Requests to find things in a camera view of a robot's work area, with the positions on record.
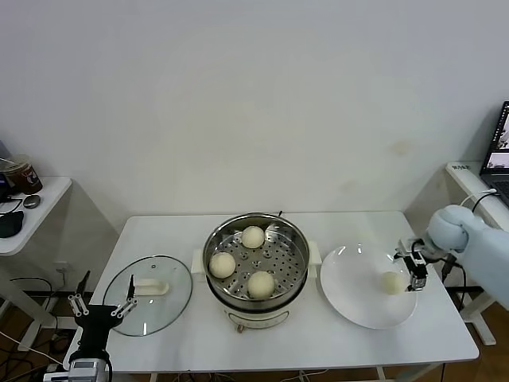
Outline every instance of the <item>white table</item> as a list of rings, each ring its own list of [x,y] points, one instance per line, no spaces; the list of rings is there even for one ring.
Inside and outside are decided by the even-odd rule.
[[[445,167],[454,181],[468,194],[476,194],[471,199],[473,205],[489,187],[480,179],[481,162],[451,162]],[[485,197],[476,209],[492,227],[509,232],[509,209],[498,197]],[[474,325],[476,332],[485,345],[495,345],[496,339],[481,315],[495,300],[487,293],[480,294],[471,300],[468,294],[464,297],[465,308],[460,312],[465,322]]]
[[[287,213],[322,258],[341,244],[376,242],[393,252],[412,230],[400,212]],[[125,266],[150,255],[171,255],[190,269],[193,250],[229,216],[140,216],[130,218],[99,280],[91,303],[100,304],[109,282]],[[216,372],[421,366],[413,377],[479,351],[445,288],[430,267],[428,285],[414,316],[395,329],[365,329],[340,316],[310,279],[281,325],[239,334],[207,283],[195,283],[184,313],[146,337],[111,332],[107,351],[116,372]],[[66,356],[76,351],[80,331]]]
[[[41,197],[41,203],[35,209],[25,209],[22,204],[19,206],[17,211],[23,211],[25,213],[23,226],[17,235],[6,239],[0,239],[0,257],[16,255],[23,249],[46,216],[71,186],[71,179],[69,177],[42,177],[41,181],[43,187],[42,190],[37,193]],[[15,195],[13,198],[24,199],[25,195]],[[3,205],[2,212],[9,211],[14,206],[13,203]],[[0,307],[0,317],[12,303],[33,318],[32,325],[28,328],[25,336],[21,340],[21,343],[30,346],[42,326],[54,327],[55,318],[48,312],[51,311],[55,305],[56,298],[52,298],[48,304],[45,302],[44,306],[47,306],[45,309],[9,280],[10,275],[0,268],[0,294],[5,299]],[[62,329],[76,327],[72,322],[64,318],[60,318],[58,322],[59,328]],[[26,347],[20,346],[18,349],[26,350]]]

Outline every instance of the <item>power outlet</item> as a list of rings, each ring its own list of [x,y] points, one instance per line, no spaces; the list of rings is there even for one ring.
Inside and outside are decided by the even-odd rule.
[[[59,273],[68,273],[72,270],[71,264],[67,261],[53,261],[53,267],[55,268],[55,271]]]

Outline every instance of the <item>white shelf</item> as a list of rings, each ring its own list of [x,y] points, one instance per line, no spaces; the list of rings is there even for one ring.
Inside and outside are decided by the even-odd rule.
[[[17,210],[25,213],[23,228],[16,236],[0,239],[0,256],[16,255],[23,249],[72,183],[69,177],[42,177],[41,181],[43,187],[42,190],[37,193],[41,197],[41,204],[35,209],[25,209],[23,205],[20,205]],[[24,199],[26,196],[19,194],[14,197]],[[2,206],[2,211],[8,210],[11,205],[12,204],[9,203]]]
[[[479,177],[481,166],[480,162],[450,162],[445,169],[469,195],[490,189]],[[475,203],[481,196],[474,197],[471,203]],[[485,197],[476,211],[482,212],[485,220],[495,228],[509,232],[509,209],[498,197]]]

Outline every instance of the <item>wooden floor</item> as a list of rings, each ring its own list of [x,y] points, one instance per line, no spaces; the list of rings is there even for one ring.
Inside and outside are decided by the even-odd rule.
[[[59,315],[70,315],[70,309],[64,299],[61,299],[53,310]],[[495,346],[483,346],[477,337],[473,328],[469,325],[470,333],[476,340],[480,350],[480,357],[475,361],[459,362],[455,364],[447,364],[443,381],[445,382],[509,382],[509,312],[504,310],[498,304],[490,306],[484,312],[484,318],[491,328],[497,340]],[[29,324],[29,318],[17,308],[10,308],[0,321],[0,330],[16,339],[21,338],[21,334],[25,327]],[[36,345],[42,344],[52,336],[52,330],[43,330],[36,340]],[[9,379],[28,372],[32,366],[28,362],[11,361],[9,364],[10,373],[5,376],[7,353],[4,350],[16,349],[13,343],[0,336],[0,382],[6,382]],[[48,353],[49,345],[42,345],[38,350]],[[51,354],[57,360],[62,360],[64,354]],[[45,357],[36,353],[16,353],[13,358],[25,359],[33,363],[34,367],[47,364]],[[402,368],[385,368],[387,378],[396,377]],[[236,382],[279,382],[285,378],[292,378],[297,372],[241,372],[228,373],[227,376],[217,376],[214,379],[218,381],[235,380]],[[140,374],[133,376],[139,382],[148,382],[150,376]],[[177,382],[177,374],[163,374],[159,376],[159,382]],[[309,376],[310,382],[333,382],[343,380],[373,380],[377,378],[376,370],[373,368],[362,369],[342,369],[330,370],[323,374]],[[29,378],[21,378],[19,381],[28,382]],[[182,374],[180,382],[209,382],[211,376],[209,374]],[[440,382],[441,367],[435,368],[425,376],[420,382]]]

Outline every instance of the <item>glass lid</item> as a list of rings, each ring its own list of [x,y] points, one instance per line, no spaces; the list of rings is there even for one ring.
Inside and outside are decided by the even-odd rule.
[[[132,337],[155,333],[174,322],[188,305],[191,273],[181,261],[164,255],[145,257],[120,271],[108,286],[103,304],[126,303],[131,275],[138,305],[114,328],[117,332]]]

